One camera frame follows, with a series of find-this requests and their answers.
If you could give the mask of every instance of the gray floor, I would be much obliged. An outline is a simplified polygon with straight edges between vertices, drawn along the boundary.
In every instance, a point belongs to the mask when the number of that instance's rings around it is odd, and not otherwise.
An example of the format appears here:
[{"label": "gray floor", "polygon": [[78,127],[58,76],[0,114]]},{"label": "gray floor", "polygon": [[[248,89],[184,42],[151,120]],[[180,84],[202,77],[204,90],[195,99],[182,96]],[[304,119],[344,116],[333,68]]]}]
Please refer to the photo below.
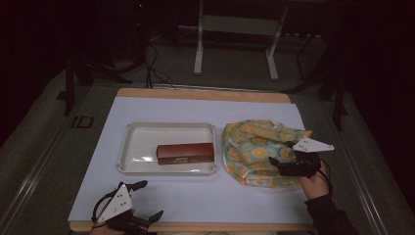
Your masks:
[{"label": "gray floor", "polygon": [[[210,87],[278,92],[302,82],[296,63],[296,54],[303,43],[300,38],[287,36],[280,40],[275,55],[280,74],[278,81],[269,79],[264,46],[261,44],[247,46],[235,42],[224,45],[207,41],[203,73],[194,76],[194,34],[184,33],[176,45],[162,42],[162,37],[154,42],[158,49],[154,68],[168,74],[168,83],[178,88]],[[305,72],[315,65],[322,49],[324,44],[316,39],[304,52],[301,61]],[[149,52],[150,59],[154,55],[155,51]],[[76,86],[76,106],[69,117],[63,116],[65,103],[55,99],[65,87],[65,74],[55,77],[0,150],[2,216],[10,205],[15,205],[13,199],[18,195],[20,187],[27,184],[24,181],[27,176],[36,179],[32,184],[34,187],[29,188],[29,193],[24,197],[26,201],[7,213],[16,218],[9,224],[9,234],[69,232],[71,205],[116,91],[124,86],[95,75],[97,82],[92,87]],[[130,86],[144,87],[145,75],[146,71],[141,68],[126,74],[125,78],[135,81]],[[171,87],[155,75],[152,80],[155,87]],[[304,118],[304,125],[318,128],[315,131],[316,138],[335,141],[339,146],[340,151],[335,158],[322,155],[335,170],[333,180],[338,206],[347,211],[361,234],[415,234],[414,215],[394,183],[351,95],[346,94],[345,99],[348,116],[342,119],[344,131],[338,132],[330,123],[333,102],[319,102],[317,90],[318,85],[314,85],[290,97],[298,104],[303,118],[307,117]],[[92,128],[69,128],[74,116],[94,117]],[[32,171],[34,167],[42,169],[42,173],[36,175]]]}]

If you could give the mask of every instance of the hand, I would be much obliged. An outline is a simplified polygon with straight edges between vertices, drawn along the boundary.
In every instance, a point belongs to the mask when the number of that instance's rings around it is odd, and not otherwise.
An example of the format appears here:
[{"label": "hand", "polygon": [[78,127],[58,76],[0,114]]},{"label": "hand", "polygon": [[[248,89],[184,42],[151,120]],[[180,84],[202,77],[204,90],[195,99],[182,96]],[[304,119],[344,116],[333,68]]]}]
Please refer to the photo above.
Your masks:
[{"label": "hand", "polygon": [[[326,167],[323,163],[321,163],[320,170],[326,173]],[[308,200],[329,194],[327,181],[320,172],[316,172],[310,178],[301,177],[300,184]]]}]

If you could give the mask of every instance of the floral cloth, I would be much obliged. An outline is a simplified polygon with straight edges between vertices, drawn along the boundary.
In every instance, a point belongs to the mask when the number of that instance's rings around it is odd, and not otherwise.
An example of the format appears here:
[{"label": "floral cloth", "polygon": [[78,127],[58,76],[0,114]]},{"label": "floral cloth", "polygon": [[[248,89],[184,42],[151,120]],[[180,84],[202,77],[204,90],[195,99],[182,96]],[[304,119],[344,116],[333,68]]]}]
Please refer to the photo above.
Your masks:
[{"label": "floral cloth", "polygon": [[287,128],[270,120],[248,119],[228,123],[222,133],[225,166],[238,182],[255,187],[288,187],[300,185],[297,177],[281,176],[268,157],[291,163],[294,151],[286,142],[298,142],[311,131]]}]

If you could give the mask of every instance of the dark background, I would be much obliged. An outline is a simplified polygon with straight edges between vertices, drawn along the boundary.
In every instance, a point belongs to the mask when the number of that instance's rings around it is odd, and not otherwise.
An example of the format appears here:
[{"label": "dark background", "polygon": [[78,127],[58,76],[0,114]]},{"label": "dark background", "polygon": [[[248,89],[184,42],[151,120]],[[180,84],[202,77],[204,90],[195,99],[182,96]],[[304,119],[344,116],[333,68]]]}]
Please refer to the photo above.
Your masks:
[{"label": "dark background", "polygon": [[[62,32],[98,60],[104,62],[113,55],[122,56],[125,48],[116,45],[125,44],[121,43],[126,40],[123,35],[131,28],[117,31],[114,35],[118,37],[107,42],[99,39],[106,30],[117,30],[110,21],[103,23],[100,18],[103,14],[125,11],[126,3],[117,2],[121,5],[103,12],[95,1],[3,1],[0,8],[0,144],[19,124],[50,79],[64,69],[66,51]],[[229,1],[217,1],[211,10],[220,11],[226,4]],[[343,68],[347,71],[346,90],[352,93],[401,191],[415,210],[415,192],[411,186],[411,179],[415,178],[412,150],[415,133],[412,12],[415,6],[413,2],[387,0],[367,0],[363,4],[347,15],[347,24],[336,42],[346,45],[343,55],[349,58]],[[197,1],[158,0],[150,5],[150,20],[172,35],[176,24],[197,24]],[[300,15],[298,10],[297,16],[292,13],[287,17],[290,30],[296,30],[296,19],[303,18],[304,13]],[[246,11],[245,14],[262,16],[265,12]],[[164,22],[163,18],[174,21]],[[131,22],[129,17],[119,20],[125,24]]]}]

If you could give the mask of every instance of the floor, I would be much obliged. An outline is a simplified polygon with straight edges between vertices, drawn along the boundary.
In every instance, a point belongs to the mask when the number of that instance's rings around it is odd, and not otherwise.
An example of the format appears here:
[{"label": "floor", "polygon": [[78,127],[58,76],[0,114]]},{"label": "floor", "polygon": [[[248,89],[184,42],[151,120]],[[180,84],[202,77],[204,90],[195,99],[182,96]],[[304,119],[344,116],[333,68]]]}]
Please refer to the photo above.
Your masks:
[{"label": "floor", "polygon": [[[297,53],[304,42],[301,38],[281,38],[275,55],[280,79],[271,81],[265,63],[264,44],[256,43],[261,39],[256,38],[254,45],[238,39],[223,44],[217,42],[218,37],[223,37],[218,34],[207,36],[211,40],[206,44],[203,71],[200,76],[194,76],[195,36],[194,31],[186,29],[183,30],[179,42],[171,44],[162,36],[155,35],[152,42],[157,51],[149,48],[148,53],[149,61],[157,53],[152,71],[154,87],[278,92],[302,83],[296,62]],[[305,74],[312,70],[323,49],[324,43],[317,38],[304,51],[301,67]],[[75,107],[68,117],[63,116],[65,102],[56,100],[58,93],[65,89],[65,73],[62,72],[52,79],[0,150],[1,234],[69,233],[68,215],[71,205],[100,137],[116,90],[124,86],[97,72],[94,72],[94,76],[96,82],[92,87],[75,86]],[[145,68],[130,71],[123,76],[134,81],[129,86],[146,86]],[[318,88],[319,84],[316,84],[292,96],[292,100],[299,102],[301,108],[310,116],[315,111],[315,103],[318,103]],[[330,112],[332,105],[333,102],[329,101],[319,104],[318,109]],[[357,170],[339,177],[338,184],[350,182],[351,178],[363,178],[365,184],[354,182],[353,185],[364,192],[360,195],[362,203],[370,204],[364,200],[371,199],[376,206],[374,209],[382,219],[374,222],[362,220],[361,216],[365,213],[361,207],[345,210],[349,212],[361,234],[414,234],[415,217],[391,180],[382,154],[353,105],[350,94],[346,94],[345,108],[348,116],[342,119],[344,131],[333,135],[338,136],[341,143],[345,144],[345,152],[358,155],[359,158],[353,157],[348,162],[356,166]],[[95,117],[91,130],[70,128],[73,118],[81,115]],[[320,119],[315,118],[313,122],[305,125],[321,124],[319,122]],[[72,155],[71,151],[75,149],[81,154]],[[27,193],[18,194],[20,189]],[[346,189],[340,190],[345,193],[344,205],[353,204],[351,200],[355,193],[352,191],[355,189],[351,187],[349,190],[349,195]]]}]

